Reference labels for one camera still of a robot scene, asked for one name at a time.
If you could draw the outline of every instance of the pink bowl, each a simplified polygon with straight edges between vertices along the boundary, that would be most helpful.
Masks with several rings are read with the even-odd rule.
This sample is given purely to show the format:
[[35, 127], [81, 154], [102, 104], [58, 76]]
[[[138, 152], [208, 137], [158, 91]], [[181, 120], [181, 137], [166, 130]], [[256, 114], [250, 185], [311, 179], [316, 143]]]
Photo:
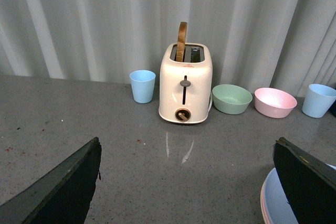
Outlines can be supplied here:
[[270, 118], [285, 118], [298, 104], [290, 94], [272, 88], [261, 88], [255, 92], [257, 111]]

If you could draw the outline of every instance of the green bowl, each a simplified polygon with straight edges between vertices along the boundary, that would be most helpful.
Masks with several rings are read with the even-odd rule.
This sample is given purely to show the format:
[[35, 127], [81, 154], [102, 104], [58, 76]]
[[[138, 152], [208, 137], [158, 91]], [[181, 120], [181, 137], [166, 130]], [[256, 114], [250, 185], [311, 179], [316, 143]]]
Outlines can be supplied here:
[[215, 86], [212, 94], [216, 109], [231, 115], [243, 113], [252, 101], [250, 92], [231, 84]]

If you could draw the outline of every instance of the toaster lever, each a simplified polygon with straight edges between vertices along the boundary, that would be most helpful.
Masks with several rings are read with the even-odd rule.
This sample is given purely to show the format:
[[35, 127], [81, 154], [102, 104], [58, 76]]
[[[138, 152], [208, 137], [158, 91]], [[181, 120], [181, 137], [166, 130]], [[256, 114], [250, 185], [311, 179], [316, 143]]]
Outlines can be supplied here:
[[180, 81], [180, 85], [183, 86], [183, 87], [189, 87], [191, 85], [191, 82], [184, 79], [184, 80]]

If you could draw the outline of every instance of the stacked plates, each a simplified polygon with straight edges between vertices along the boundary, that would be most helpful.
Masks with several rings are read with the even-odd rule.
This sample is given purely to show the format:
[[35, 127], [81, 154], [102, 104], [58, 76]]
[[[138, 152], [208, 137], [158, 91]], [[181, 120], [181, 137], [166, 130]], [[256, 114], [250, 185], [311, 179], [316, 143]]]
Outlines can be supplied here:
[[261, 212], [265, 224], [298, 224], [282, 189], [277, 170], [267, 175], [260, 193]]

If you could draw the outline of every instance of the toaster knob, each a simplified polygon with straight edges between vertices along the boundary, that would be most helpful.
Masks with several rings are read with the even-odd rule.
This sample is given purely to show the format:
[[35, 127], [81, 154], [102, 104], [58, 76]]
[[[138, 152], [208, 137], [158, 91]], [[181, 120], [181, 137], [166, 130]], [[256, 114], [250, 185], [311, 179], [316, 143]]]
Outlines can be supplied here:
[[190, 119], [191, 113], [187, 109], [178, 109], [175, 112], [175, 117], [178, 119], [180, 122], [186, 122]]
[[183, 87], [189, 87], [191, 85], [191, 82], [184, 79], [184, 80], [180, 81], [180, 85], [183, 86]]

